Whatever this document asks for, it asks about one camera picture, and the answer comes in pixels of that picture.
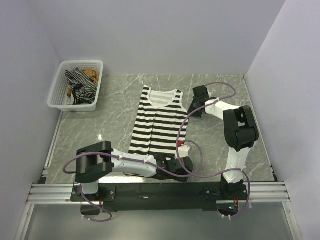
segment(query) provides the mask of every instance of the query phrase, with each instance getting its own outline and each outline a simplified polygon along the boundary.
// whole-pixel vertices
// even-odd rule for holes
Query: gray marble tabletop
[[[103,77],[95,111],[63,113],[46,183],[72,183],[75,176],[64,174],[62,166],[75,157],[78,149],[85,146],[100,141],[111,141],[113,148],[128,152],[143,85],[152,87],[156,91],[181,90],[184,92],[183,106],[188,109],[193,99],[193,88],[212,82],[226,82],[236,88],[236,96],[226,99],[226,103],[252,107],[242,75],[126,74]],[[228,86],[222,84],[211,85],[208,91],[214,97],[228,96],[232,93]],[[204,114],[202,118],[191,118],[186,132],[186,138],[196,141],[203,150],[204,162],[198,172],[200,175],[209,175],[225,169],[229,147],[224,137],[223,121]],[[191,149],[190,157],[197,166],[200,155],[196,147]],[[71,164],[68,169],[74,170],[75,164]],[[248,155],[245,171],[251,181],[274,181],[261,135]],[[124,176],[122,173],[111,173],[100,181],[103,183],[159,182],[155,179]],[[188,179],[188,182],[204,181],[216,182],[220,181],[220,177]]]

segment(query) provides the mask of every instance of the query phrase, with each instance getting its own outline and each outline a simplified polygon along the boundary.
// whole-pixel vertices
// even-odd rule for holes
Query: glass panel
[[[201,210],[122,211],[81,218],[79,205],[36,205],[27,240],[292,240],[282,203],[254,203],[229,221]]]

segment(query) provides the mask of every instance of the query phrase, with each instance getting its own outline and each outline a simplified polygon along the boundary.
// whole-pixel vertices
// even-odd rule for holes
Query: white plastic basket
[[[73,102],[68,98],[67,92],[70,88],[67,77],[65,75],[66,70],[79,69],[94,69],[100,73],[99,82],[96,89],[96,95],[94,103],[72,105]],[[99,91],[101,86],[101,78],[104,69],[104,63],[99,60],[73,60],[63,61],[54,77],[54,82],[50,90],[47,104],[50,108],[57,108],[63,112],[90,112],[96,110],[96,105],[99,97]]]

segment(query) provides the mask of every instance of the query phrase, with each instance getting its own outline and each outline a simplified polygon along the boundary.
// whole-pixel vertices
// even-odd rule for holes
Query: robotic arm
[[[259,132],[253,112],[249,106],[234,106],[216,97],[209,97],[205,86],[193,88],[193,101],[188,110],[190,114],[197,108],[210,105],[193,114],[202,117],[203,113],[213,115],[224,121],[224,137],[229,146],[229,153],[225,169],[244,169],[249,151],[259,139]],[[225,172],[221,182],[228,185],[239,184],[243,180],[240,171]]]
[[[189,156],[190,147],[182,145],[178,148],[179,154],[183,157],[184,165],[189,170],[194,169],[193,163]],[[144,178],[166,180],[173,179],[179,182],[186,182],[187,177],[180,178],[172,176],[161,170],[158,170],[156,166],[159,166],[170,173],[176,175],[186,175],[186,171],[182,168],[179,161],[176,158],[167,158],[163,155],[138,155],[129,154],[118,151],[111,147],[111,142],[102,141],[77,151],[77,155],[84,153],[105,153],[111,154],[116,157],[102,157],[103,162],[98,163],[99,155],[88,155],[82,156],[76,161],[75,170],[75,182],[82,185],[82,190],[85,195],[94,195],[98,192],[98,180],[110,173],[127,173],[133,176],[139,176]],[[138,160],[138,161],[127,161],[123,158]]]

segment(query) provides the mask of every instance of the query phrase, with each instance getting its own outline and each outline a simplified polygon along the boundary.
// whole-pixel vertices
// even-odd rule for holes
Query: striped tank top
[[[129,154],[174,158],[178,131],[188,115],[182,97],[183,92],[177,89],[164,92],[143,86]],[[183,126],[180,141],[186,139],[187,125]]]

